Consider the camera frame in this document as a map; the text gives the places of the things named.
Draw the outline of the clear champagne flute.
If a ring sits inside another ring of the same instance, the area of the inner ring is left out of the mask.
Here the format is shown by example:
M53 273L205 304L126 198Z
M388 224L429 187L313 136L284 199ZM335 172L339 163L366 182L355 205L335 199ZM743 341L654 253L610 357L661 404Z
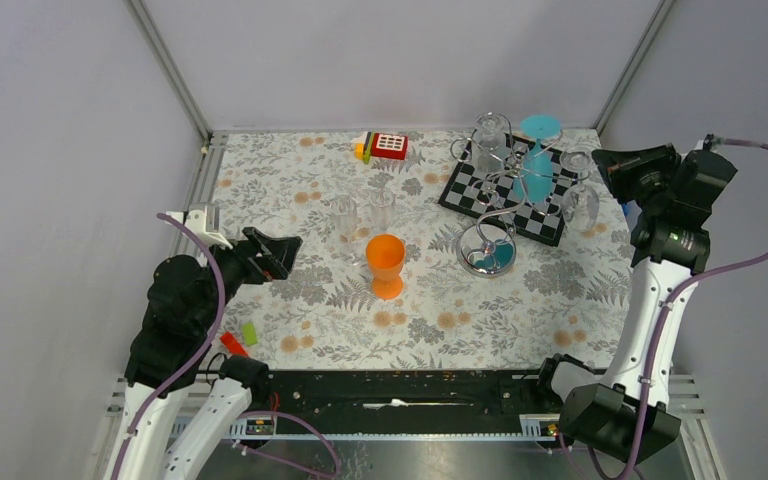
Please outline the clear champagne flute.
M386 231L395 215L395 194L386 187L375 189L371 193L369 206L375 227L382 232Z

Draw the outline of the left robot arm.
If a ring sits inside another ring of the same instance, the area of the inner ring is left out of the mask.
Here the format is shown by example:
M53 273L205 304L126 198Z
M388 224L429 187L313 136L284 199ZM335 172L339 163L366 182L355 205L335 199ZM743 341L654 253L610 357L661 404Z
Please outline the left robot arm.
M240 240L189 226L182 232L207 263L176 255L154 271L124 373L125 404L107 479L193 479L232 418L269 401L267 365L233 356L220 369L212 399L183 436L169 443L228 302L243 285L287 279L303 244L297 236L273 238L253 227Z

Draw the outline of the clear wine glass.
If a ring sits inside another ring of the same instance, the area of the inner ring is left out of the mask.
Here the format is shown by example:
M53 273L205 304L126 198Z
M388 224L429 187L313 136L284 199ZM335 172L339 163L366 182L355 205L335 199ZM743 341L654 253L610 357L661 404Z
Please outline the clear wine glass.
M470 154L478 177L486 178L505 169L509 153L507 135L510 132L510 120L503 114L487 112L476 118Z
M331 202L336 234L346 242L353 241L358 225L356 201L349 195L336 196Z
M599 214L598 194L586 183L591 163L590 154L584 150L568 150L560 156L562 168L574 174L561 199L562 216L569 228L581 232L593 228Z

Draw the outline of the orange wine glass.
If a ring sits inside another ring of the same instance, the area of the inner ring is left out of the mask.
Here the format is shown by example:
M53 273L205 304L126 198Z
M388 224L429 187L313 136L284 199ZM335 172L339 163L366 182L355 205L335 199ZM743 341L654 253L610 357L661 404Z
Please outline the orange wine glass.
M368 268L372 274L372 292L382 300L392 300L403 290L400 277L406 258L403 241L394 235L373 237L365 249Z

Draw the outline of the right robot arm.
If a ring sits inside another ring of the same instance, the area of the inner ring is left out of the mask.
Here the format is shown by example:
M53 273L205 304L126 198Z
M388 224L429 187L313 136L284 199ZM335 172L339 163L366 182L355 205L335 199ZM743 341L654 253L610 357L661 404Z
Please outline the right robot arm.
M681 421L668 411L671 359L711 252L703 224L737 169L708 145L686 154L670 144L597 149L591 157L610 194L641 210L630 237L628 315L604 373L556 354L543 362L533 396L543 410L561 410L564 438L636 465L678 436Z

